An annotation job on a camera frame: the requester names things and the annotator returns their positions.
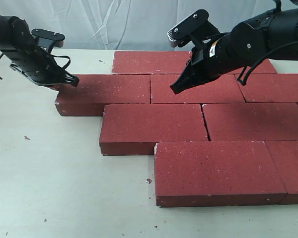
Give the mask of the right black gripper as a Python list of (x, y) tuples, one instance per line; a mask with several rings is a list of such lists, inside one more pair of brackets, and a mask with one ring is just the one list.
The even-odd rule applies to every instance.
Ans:
[(236, 69), (237, 53), (232, 47), (231, 35), (226, 34), (221, 38), (211, 39), (201, 50), (194, 47), (187, 66), (170, 88), (174, 94), (179, 94), (195, 86), (212, 82)]

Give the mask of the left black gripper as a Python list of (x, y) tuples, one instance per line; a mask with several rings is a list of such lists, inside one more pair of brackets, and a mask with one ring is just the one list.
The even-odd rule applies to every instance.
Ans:
[(55, 56), (35, 44), (26, 44), (1, 52), (16, 65), (27, 78), (38, 86), (71, 85), (77, 87), (79, 78), (58, 65)]

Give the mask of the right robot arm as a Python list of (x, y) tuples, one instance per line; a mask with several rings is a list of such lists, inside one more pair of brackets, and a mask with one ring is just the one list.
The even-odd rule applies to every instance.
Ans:
[(265, 59), (298, 60), (298, 8), (278, 8), (237, 24), (221, 33), (200, 9), (168, 31), (172, 47), (194, 44), (184, 71), (170, 88), (175, 94), (219, 79), (239, 68), (245, 85)]

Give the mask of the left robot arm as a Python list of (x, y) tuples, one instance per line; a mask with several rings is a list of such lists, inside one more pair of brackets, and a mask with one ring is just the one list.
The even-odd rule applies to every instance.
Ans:
[(10, 68), (38, 86), (76, 87), (79, 78), (67, 72), (69, 63), (59, 66), (52, 49), (61, 48), (65, 36), (40, 28), (30, 30), (25, 20), (0, 15), (0, 51), (10, 59)]

